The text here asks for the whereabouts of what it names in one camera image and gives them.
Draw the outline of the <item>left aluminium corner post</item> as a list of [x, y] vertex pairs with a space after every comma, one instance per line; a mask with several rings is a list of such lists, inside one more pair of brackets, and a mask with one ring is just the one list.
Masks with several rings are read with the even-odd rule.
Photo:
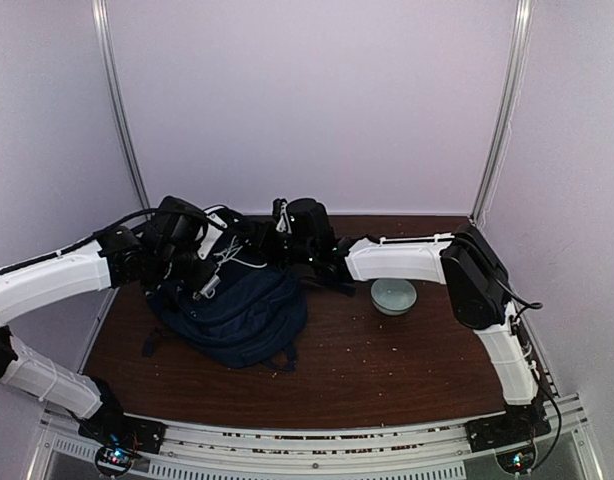
[[98, 45], [106, 75], [113, 121], [120, 142], [124, 163], [128, 169], [133, 192], [140, 206], [142, 208], [148, 208], [151, 206], [151, 202], [136, 156], [115, 61], [112, 32], [108, 15], [108, 2], [104, 0], [93, 0], [91, 6]]

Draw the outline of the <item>aluminium front rail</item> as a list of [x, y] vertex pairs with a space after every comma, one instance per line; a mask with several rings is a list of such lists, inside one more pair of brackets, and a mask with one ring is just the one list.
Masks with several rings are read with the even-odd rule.
[[[475, 417], [403, 426], [334, 430], [220, 427], [132, 415], [165, 425], [158, 453], [140, 453], [119, 479], [610, 479], [578, 395], [556, 396], [553, 431], [530, 443], [476, 451], [465, 425]], [[49, 404], [23, 479], [105, 479], [94, 466], [100, 448]], [[538, 469], [509, 474], [512, 451], [534, 446]]]

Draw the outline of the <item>pale blue ceramic bowl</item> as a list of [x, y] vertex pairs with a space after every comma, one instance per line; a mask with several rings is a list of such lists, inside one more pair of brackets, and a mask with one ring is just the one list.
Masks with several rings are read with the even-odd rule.
[[370, 295], [373, 306], [387, 316], [408, 313], [418, 300], [414, 285], [403, 279], [378, 279], [373, 282]]

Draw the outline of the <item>navy blue student backpack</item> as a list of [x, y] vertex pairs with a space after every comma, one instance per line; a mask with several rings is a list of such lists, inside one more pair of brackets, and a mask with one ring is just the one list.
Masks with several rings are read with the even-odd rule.
[[334, 290], [346, 296], [355, 293], [318, 284], [306, 265], [273, 265], [253, 248], [254, 218], [225, 205], [213, 205], [228, 224], [211, 253], [228, 246], [233, 238], [242, 245], [211, 299], [194, 300], [194, 292], [177, 280], [164, 281], [154, 292], [143, 290], [152, 313], [194, 349], [232, 369], [263, 364], [277, 371], [291, 372], [298, 356], [296, 337], [308, 321], [304, 286]]

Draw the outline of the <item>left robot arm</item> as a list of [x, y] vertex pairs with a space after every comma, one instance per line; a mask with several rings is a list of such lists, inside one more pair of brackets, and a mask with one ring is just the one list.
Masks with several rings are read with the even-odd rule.
[[216, 269], [209, 255], [226, 223], [172, 196], [142, 213], [147, 219], [135, 227], [127, 227], [133, 218], [127, 215], [72, 245], [0, 268], [0, 384], [62, 406], [88, 437], [125, 451], [140, 449], [144, 429], [108, 383], [39, 354], [9, 324], [41, 307], [131, 283], [147, 293], [166, 280], [203, 288]]

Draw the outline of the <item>white charger with cable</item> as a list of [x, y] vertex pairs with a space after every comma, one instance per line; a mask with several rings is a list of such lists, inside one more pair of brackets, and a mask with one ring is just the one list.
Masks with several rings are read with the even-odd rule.
[[215, 264], [215, 268], [205, 284], [194, 292], [194, 300], [200, 300], [201, 298], [211, 299], [215, 295], [216, 288], [221, 283], [223, 276], [227, 273], [228, 267], [236, 260], [241, 249], [242, 245], [240, 242], [236, 238], [233, 238], [228, 246], [210, 255], [210, 259]]

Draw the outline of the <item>aluminium corner post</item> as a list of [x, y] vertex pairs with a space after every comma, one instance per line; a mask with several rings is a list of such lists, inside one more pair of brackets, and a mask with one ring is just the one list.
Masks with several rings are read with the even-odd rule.
[[508, 62], [496, 122], [485, 168], [471, 213], [472, 221], [483, 227], [491, 208], [511, 138], [512, 117], [520, 97], [535, 2], [516, 2]]
[[93, 0], [91, 6], [98, 45], [106, 75], [113, 121], [120, 142], [124, 163], [128, 169], [133, 192], [140, 206], [142, 208], [148, 208], [151, 206], [151, 202], [136, 156], [115, 61], [112, 32], [108, 15], [108, 2], [104, 0]]

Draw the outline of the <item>right aluminium corner post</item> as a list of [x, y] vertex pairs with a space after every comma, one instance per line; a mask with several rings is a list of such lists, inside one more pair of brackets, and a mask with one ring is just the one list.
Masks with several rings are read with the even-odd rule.
[[520, 97], [535, 2], [516, 2], [508, 62], [496, 122], [485, 168], [471, 213], [472, 221], [483, 227], [491, 208], [511, 138], [512, 117]]

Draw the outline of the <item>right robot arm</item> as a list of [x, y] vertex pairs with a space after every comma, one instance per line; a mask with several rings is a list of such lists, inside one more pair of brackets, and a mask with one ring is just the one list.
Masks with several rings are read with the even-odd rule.
[[252, 228], [249, 243], [266, 260], [306, 265], [322, 286], [349, 292], [355, 282], [380, 279], [445, 286], [454, 318], [484, 345], [503, 393], [503, 413], [466, 424], [471, 449], [531, 443], [550, 432], [520, 326], [533, 305], [513, 292], [506, 267], [473, 224], [414, 238], [337, 237], [325, 206], [301, 198], [275, 200], [271, 217], [253, 220]]

